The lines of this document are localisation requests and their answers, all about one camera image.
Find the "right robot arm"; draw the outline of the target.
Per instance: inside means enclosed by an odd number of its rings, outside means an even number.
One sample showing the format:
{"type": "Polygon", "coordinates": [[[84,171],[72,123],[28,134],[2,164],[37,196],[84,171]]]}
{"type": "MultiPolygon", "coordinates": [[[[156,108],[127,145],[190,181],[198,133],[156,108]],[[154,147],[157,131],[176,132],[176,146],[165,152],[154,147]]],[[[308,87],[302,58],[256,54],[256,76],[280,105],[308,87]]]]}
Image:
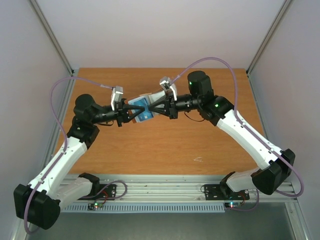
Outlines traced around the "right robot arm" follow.
{"type": "Polygon", "coordinates": [[[292,172],[296,157],[293,151],[272,144],[241,117],[229,100],[215,95],[205,72],[193,71],[187,80],[189,93],[184,95],[177,95],[170,80],[162,80],[161,85],[171,91],[148,105],[148,109],[170,119],[177,119],[179,112],[197,110],[204,120],[227,133],[253,158],[256,168],[232,171],[220,181],[220,191],[225,198],[248,189],[257,189],[265,195],[276,192],[292,172]]]}

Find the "brown leather card holder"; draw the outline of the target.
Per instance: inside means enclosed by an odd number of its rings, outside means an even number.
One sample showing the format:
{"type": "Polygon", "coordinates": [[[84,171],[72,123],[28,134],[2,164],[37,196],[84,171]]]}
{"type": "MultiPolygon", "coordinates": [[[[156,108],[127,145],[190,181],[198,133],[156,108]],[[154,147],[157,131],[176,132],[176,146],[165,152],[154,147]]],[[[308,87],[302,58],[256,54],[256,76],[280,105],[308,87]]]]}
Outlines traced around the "brown leather card holder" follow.
{"type": "Polygon", "coordinates": [[[161,97],[165,96],[165,92],[163,90],[153,92],[153,93],[146,93],[139,96],[136,96],[134,98],[131,98],[127,101],[129,105],[133,106],[140,106],[144,107],[144,112],[140,113],[138,116],[134,118],[134,121],[136,123],[142,123],[147,120],[151,120],[155,118],[159,113],[151,112],[149,110],[149,105],[153,104],[157,100],[159,100],[161,97]]]}

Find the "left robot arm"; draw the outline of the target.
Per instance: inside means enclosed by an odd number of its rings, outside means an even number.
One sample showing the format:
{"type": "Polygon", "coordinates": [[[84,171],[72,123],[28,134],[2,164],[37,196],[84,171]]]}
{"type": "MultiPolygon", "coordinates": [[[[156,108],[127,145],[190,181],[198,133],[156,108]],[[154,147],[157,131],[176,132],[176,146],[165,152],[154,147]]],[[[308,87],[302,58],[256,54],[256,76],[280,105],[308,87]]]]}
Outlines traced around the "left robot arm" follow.
{"type": "Polygon", "coordinates": [[[143,106],[126,104],[124,99],[100,106],[89,94],[77,97],[74,118],[60,150],[33,180],[27,185],[19,184],[13,192],[16,216],[23,220],[28,234],[32,233],[29,224],[47,230],[69,204],[79,199],[96,199],[100,195],[100,179],[89,173],[80,174],[65,187],[60,184],[95,141],[99,124],[116,121],[121,127],[144,110],[143,106]]]}

